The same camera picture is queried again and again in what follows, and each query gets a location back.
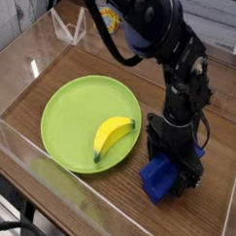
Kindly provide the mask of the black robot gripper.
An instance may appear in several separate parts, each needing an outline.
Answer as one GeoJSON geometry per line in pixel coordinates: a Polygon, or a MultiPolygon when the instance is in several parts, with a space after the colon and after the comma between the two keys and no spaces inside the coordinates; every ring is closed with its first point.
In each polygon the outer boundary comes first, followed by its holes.
{"type": "MultiPolygon", "coordinates": [[[[183,169],[203,168],[196,153],[192,138],[191,124],[184,126],[171,124],[157,114],[148,113],[147,140],[149,161],[168,157],[183,169]]],[[[181,172],[173,186],[173,193],[181,197],[185,189],[197,187],[200,177],[189,172],[181,172]]]]}

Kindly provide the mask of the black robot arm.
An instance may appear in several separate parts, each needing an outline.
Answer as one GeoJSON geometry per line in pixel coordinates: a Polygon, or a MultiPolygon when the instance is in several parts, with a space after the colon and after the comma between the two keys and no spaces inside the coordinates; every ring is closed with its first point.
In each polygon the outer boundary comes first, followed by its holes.
{"type": "Polygon", "coordinates": [[[95,0],[84,0],[107,50],[129,67],[145,58],[162,65],[165,101],[160,115],[149,113],[146,127],[149,164],[141,169],[143,189],[152,203],[165,194],[196,188],[204,173],[205,147],[198,128],[210,126],[203,109],[211,102],[207,49],[184,20],[179,0],[106,0],[120,15],[131,58],[121,55],[95,0]]]}

